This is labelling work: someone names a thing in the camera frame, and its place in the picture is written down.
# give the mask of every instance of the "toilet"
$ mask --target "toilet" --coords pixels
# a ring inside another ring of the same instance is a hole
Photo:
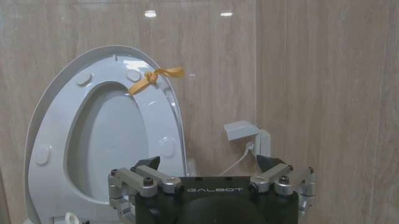
[[[108,204],[107,175],[140,159],[187,174],[179,104],[168,79],[131,96],[129,87],[159,68],[138,49],[85,52],[49,84],[32,116],[25,148],[29,221],[64,224],[73,213],[91,224],[120,223]]]

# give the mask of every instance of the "wall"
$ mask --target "wall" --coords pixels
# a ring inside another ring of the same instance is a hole
[[[398,223],[399,3],[256,3],[258,124],[315,167],[308,223]]]
[[[146,18],[154,9],[156,18]],[[232,17],[220,17],[234,11]],[[4,0],[0,3],[0,168],[11,222],[25,219],[24,141],[36,102],[68,62],[108,44],[140,48],[174,80],[188,156],[203,175],[242,156],[223,124],[256,121],[254,0]],[[246,174],[250,163],[232,171]]]

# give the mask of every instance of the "yellow ribbon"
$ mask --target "yellow ribbon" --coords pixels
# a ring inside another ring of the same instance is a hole
[[[171,69],[156,69],[155,71],[146,72],[144,79],[135,83],[129,88],[129,94],[134,95],[140,92],[150,84],[156,84],[158,75],[167,77],[182,78],[184,76],[184,69],[182,67]]]

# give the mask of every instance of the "wood grain wall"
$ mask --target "wood grain wall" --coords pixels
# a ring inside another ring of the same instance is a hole
[[[399,3],[259,0],[258,124],[318,172],[308,223],[399,220]]]

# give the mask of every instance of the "screw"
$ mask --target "screw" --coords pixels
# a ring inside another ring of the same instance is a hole
[[[117,169],[111,170],[111,176],[115,176]]]
[[[282,176],[280,179],[279,179],[279,182],[282,184],[290,184],[290,177],[288,176]]]
[[[144,187],[150,187],[154,184],[154,179],[151,177],[146,177],[143,180]]]
[[[254,183],[250,184],[248,189],[252,194],[256,194],[259,191],[259,188],[258,188],[256,184],[254,184]]]

